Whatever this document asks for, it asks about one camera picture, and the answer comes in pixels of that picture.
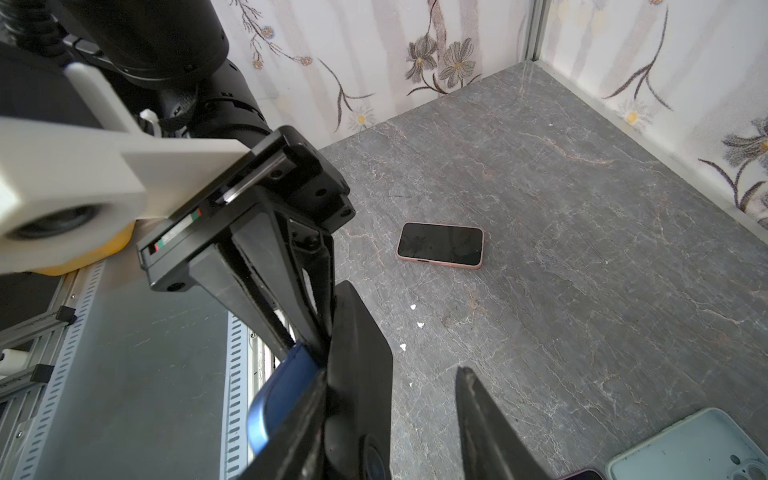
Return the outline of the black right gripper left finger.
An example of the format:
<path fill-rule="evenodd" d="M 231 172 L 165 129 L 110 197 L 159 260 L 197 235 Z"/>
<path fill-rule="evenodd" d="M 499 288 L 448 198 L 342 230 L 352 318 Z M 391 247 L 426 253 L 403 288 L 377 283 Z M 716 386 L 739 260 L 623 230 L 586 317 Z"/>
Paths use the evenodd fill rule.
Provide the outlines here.
<path fill-rule="evenodd" d="M 239 475 L 244 479 L 321 479 L 326 371 L 315 375 L 262 451 Z"/>

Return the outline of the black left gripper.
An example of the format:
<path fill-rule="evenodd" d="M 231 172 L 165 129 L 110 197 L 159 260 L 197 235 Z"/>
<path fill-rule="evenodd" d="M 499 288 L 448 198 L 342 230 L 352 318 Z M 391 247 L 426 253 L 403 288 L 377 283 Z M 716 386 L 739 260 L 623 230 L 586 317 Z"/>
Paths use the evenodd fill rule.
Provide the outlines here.
<path fill-rule="evenodd" d="M 355 216 L 349 194 L 343 175 L 296 128 L 281 126 L 140 240 L 139 265 L 154 291 L 196 282 L 278 360 L 294 346 L 274 312 L 281 310 L 295 340 L 325 360 L 334 302 L 329 233 Z M 219 242 L 230 237 L 234 245 Z"/>

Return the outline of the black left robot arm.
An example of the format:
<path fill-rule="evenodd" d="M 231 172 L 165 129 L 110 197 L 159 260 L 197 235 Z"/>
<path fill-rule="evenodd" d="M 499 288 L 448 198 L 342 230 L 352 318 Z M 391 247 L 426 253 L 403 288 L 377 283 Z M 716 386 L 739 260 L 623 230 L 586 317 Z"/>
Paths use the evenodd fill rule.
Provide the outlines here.
<path fill-rule="evenodd" d="M 201 287 L 279 356 L 319 363 L 343 176 L 267 124 L 208 1 L 5 1 L 1 270 L 103 251 L 139 219 L 152 289 Z"/>

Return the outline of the black phone case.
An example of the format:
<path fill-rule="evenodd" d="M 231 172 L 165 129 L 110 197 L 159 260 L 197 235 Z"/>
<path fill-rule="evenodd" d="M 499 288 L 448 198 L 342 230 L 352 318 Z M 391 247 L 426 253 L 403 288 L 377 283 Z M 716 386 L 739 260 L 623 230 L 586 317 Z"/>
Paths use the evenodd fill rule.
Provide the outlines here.
<path fill-rule="evenodd" d="M 389 479 L 393 355 L 359 293 L 336 286 L 324 424 L 327 479 Z"/>

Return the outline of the black phone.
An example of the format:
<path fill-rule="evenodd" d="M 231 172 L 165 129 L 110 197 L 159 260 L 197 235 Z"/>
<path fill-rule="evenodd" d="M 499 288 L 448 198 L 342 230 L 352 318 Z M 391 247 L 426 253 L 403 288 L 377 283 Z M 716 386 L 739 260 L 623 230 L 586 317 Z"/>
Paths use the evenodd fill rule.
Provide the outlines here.
<path fill-rule="evenodd" d="M 318 372 L 309 350 L 297 343 L 257 392 L 246 420 L 248 444 L 255 456 L 269 443 Z"/>

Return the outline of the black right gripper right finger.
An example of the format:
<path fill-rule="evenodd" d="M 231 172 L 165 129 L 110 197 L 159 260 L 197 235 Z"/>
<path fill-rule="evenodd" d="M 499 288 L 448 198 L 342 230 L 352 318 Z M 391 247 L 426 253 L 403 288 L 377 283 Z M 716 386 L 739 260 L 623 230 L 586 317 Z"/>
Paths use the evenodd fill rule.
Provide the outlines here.
<path fill-rule="evenodd" d="M 455 397 L 466 479 L 549 479 L 471 368 L 457 369 Z"/>

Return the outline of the light blue phone case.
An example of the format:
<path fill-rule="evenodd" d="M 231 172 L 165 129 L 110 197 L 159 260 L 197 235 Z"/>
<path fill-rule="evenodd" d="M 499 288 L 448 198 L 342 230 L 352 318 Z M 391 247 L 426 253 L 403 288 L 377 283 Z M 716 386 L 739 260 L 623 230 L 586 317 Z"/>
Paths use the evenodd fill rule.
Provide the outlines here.
<path fill-rule="evenodd" d="M 767 454 L 724 411 L 702 409 L 615 456 L 608 479 L 767 478 Z"/>

